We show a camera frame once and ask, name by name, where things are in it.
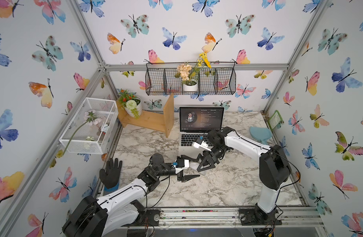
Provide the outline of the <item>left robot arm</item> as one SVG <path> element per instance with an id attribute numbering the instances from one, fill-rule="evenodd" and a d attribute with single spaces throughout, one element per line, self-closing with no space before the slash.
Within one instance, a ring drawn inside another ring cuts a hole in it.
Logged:
<path id="1" fill-rule="evenodd" d="M 195 175 L 184 177 L 183 171 L 197 169 L 198 159 L 186 155 L 177 157 L 173 163 L 165 163 L 161 154 L 150 157 L 149 165 L 130 184 L 108 195 L 85 197 L 62 227 L 67 237 L 102 237 L 136 220 L 143 221 L 146 207 L 140 199 L 146 198 L 159 184 L 159 176 L 178 176 L 186 182 Z"/>

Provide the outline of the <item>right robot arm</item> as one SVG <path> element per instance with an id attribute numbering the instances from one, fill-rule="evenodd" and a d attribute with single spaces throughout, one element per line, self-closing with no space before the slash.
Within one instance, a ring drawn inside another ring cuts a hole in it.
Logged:
<path id="1" fill-rule="evenodd" d="M 276 209 L 280 190 L 288 181 L 291 167 L 279 145 L 269 146 L 256 142 L 250 138 L 241 136 L 235 129 L 224 127 L 218 130 L 210 130 L 207 135 L 208 146 L 203 137 L 196 138 L 192 146 L 203 149 L 197 161 L 197 171 L 206 171 L 215 168 L 219 160 L 223 159 L 230 150 L 236 150 L 258 162 L 259 178 L 262 182 L 262 190 L 256 208 L 264 214 L 270 214 Z"/>

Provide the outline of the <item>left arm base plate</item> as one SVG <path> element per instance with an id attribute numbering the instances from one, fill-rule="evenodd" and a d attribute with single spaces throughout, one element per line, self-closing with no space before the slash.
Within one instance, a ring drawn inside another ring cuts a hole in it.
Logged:
<path id="1" fill-rule="evenodd" d="M 160 221 L 161 211 L 158 209 L 150 209 L 146 211 L 139 212 L 136 220 L 130 224 L 130 226 L 145 226 L 148 225 L 150 227 L 157 227 Z"/>

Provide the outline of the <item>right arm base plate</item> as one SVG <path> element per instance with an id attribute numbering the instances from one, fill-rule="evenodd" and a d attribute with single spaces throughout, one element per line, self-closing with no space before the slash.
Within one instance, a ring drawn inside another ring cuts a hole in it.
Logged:
<path id="1" fill-rule="evenodd" d="M 282 225 L 282 221 L 276 218 L 278 215 L 276 208 L 270 213 L 265 213 L 258 206 L 239 209 L 239 220 L 242 226 Z"/>

